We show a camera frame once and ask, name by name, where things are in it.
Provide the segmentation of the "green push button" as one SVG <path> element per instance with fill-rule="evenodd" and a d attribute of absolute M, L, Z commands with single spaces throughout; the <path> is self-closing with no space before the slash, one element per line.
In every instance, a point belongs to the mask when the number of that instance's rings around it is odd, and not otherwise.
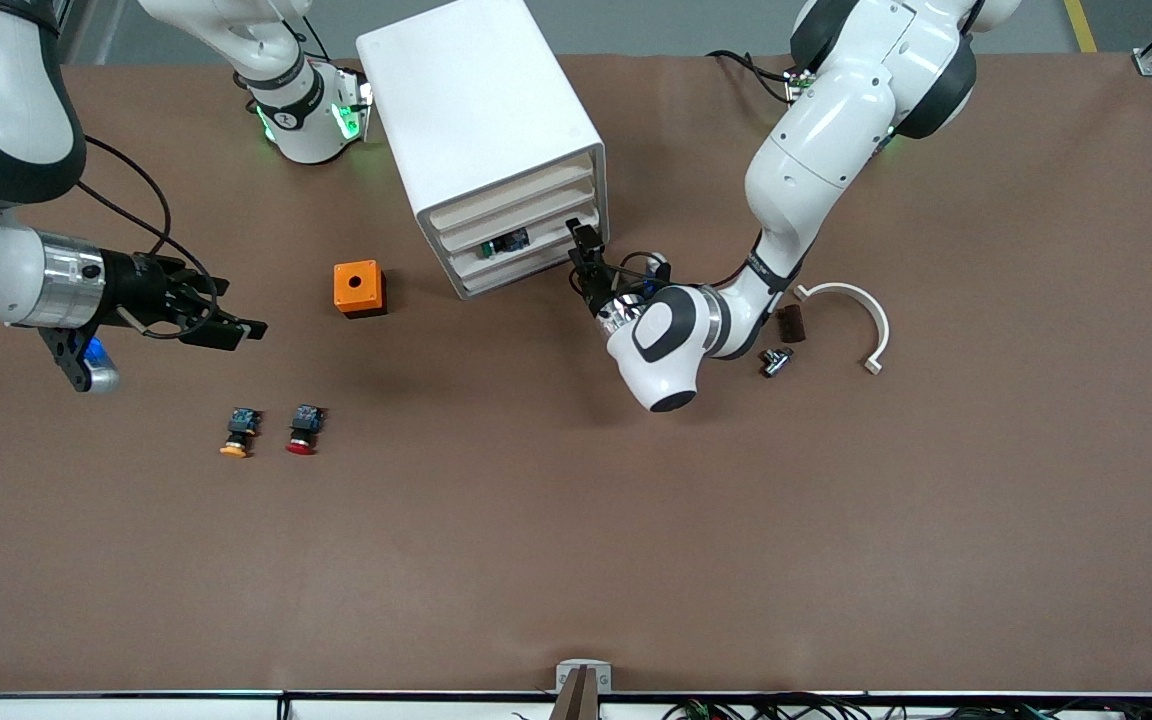
<path fill-rule="evenodd" d="M 505 255 L 508 252 L 517 252 L 530 247 L 530 236 L 526 232 L 526 227 L 521 227 L 515 229 L 515 232 L 507 232 L 500 234 L 495 238 L 485 241 L 477 247 L 483 259 L 495 258 L 498 255 Z"/>

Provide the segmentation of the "yellow push button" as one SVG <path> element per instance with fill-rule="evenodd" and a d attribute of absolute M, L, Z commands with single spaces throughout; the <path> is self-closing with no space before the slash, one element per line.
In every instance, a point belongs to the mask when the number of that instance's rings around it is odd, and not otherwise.
<path fill-rule="evenodd" d="M 227 439 L 219 448 L 220 455 L 227 457 L 248 457 L 251 455 L 253 438 L 259 435 L 262 411 L 251 407 L 236 407 L 227 423 Z"/>

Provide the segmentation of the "red push button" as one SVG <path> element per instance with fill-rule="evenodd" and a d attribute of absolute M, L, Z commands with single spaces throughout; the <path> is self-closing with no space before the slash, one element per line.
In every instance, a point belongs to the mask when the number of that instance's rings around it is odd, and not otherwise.
<path fill-rule="evenodd" d="M 285 450 L 300 456 L 312 456 L 316 454 L 317 435 L 320 434 L 326 410 L 319 406 L 301 404 L 293 414 L 291 434 L 285 444 Z"/>

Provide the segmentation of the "white drawer cabinet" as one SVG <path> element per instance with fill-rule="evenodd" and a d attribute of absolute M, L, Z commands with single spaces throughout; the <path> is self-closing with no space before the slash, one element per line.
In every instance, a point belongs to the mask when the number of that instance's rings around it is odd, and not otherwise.
<path fill-rule="evenodd" d="M 461 300 L 477 296 L 435 247 L 431 209 L 585 156 L 593 179 L 559 188 L 593 190 L 605 232 L 602 137 L 525 0 L 452 0 L 355 46 L 414 218 Z"/>

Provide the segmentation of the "orange button enclosure box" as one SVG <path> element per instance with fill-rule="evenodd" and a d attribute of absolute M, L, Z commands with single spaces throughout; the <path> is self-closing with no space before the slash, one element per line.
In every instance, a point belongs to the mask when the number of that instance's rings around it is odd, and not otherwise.
<path fill-rule="evenodd" d="M 335 264 L 332 279 L 338 313 L 349 319 L 389 313 L 387 274 L 376 260 Z"/>

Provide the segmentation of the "white curved bracket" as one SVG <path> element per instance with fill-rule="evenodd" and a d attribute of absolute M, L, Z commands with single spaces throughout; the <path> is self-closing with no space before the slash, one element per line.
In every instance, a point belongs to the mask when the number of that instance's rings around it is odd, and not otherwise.
<path fill-rule="evenodd" d="M 814 300 L 814 297 L 827 295 L 827 293 L 836 293 L 836 295 L 849 297 L 849 300 L 855 301 L 856 304 L 864 306 L 865 311 L 867 311 L 869 318 L 873 320 L 876 327 L 876 347 L 865 357 L 865 361 L 863 361 L 863 366 L 872 376 L 881 374 L 884 369 L 882 356 L 888 346 L 890 346 L 892 334 L 890 318 L 888 318 L 881 302 L 876 300 L 872 293 L 850 283 L 826 282 L 812 287 L 804 285 L 796 285 L 794 287 L 794 296 L 799 302 Z"/>

